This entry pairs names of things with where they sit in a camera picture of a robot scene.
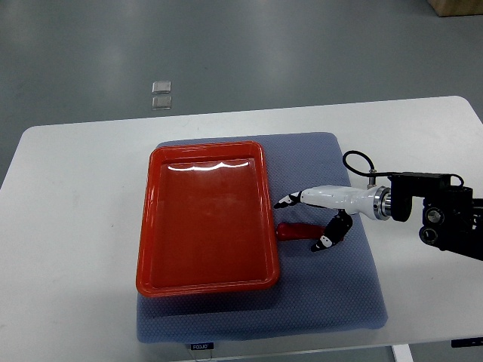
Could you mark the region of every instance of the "red plastic tray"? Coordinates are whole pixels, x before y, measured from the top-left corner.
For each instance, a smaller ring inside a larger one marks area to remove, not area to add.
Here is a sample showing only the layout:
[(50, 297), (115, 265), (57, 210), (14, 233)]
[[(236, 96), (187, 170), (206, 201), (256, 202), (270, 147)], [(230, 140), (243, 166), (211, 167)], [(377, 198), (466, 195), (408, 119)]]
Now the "red plastic tray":
[(136, 286), (144, 296), (271, 287), (279, 276), (263, 148), (167, 146), (149, 160)]

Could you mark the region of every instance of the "white tabletop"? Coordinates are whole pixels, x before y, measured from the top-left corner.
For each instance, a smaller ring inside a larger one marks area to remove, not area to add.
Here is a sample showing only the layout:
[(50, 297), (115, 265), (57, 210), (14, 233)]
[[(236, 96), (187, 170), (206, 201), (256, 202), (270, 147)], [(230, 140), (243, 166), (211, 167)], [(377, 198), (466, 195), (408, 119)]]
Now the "white tabletop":
[[(185, 345), (136, 338), (149, 154), (168, 140), (319, 131), (334, 133), (343, 152), (367, 153), (379, 171), (458, 173), (483, 197), (483, 126), (460, 97), (30, 128), (0, 189), (0, 360), (192, 358)], [(385, 327), (218, 342), (213, 356), (483, 335), (483, 262), (423, 244), (421, 210), (415, 199), (406, 223), (362, 217)]]

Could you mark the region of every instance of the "robotic hand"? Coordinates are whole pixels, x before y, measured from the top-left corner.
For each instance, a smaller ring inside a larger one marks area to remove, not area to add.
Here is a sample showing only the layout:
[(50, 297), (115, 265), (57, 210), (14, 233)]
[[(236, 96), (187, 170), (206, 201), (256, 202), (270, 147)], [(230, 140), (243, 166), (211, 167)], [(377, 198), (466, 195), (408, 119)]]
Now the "robotic hand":
[[(362, 173), (347, 164), (348, 155), (365, 158), (371, 170)], [(368, 156), (348, 151), (344, 165), (352, 172), (369, 178), (367, 190), (344, 186), (319, 186), (285, 196), (275, 209), (304, 203), (314, 207), (339, 210), (325, 227), (324, 234), (311, 248), (312, 252), (334, 246), (350, 230), (350, 215), (363, 213), (372, 220), (392, 217), (405, 222), (411, 215), (413, 196), (424, 198), (423, 227), (420, 239), (440, 250), (449, 250), (474, 259), (483, 260), (483, 199), (473, 199), (472, 189), (463, 186), (463, 179), (452, 173), (378, 173)], [(376, 177), (387, 176), (391, 188), (377, 187)], [(460, 180), (451, 185), (451, 178)]]

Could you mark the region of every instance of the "red handle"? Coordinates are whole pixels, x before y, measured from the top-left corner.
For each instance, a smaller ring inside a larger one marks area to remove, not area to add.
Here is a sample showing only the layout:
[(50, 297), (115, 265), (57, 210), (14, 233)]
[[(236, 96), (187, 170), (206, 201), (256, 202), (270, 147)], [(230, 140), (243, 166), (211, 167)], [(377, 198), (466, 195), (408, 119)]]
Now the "red handle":
[(319, 239), (324, 234), (324, 230), (325, 227), (319, 225), (281, 222), (277, 225), (276, 234), (280, 241)]

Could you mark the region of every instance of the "concrete floor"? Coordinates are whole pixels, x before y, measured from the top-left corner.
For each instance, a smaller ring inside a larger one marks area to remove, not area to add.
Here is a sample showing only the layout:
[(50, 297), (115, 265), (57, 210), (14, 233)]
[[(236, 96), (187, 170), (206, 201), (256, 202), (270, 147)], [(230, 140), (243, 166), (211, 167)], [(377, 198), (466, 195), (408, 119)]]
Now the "concrete floor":
[[(43, 124), (447, 95), (483, 119), (483, 16), (438, 18), (425, 0), (1, 0), (0, 64), (0, 181)], [(173, 108), (154, 112), (165, 79)], [(449, 342), (411, 349), (416, 362), (483, 359)]]

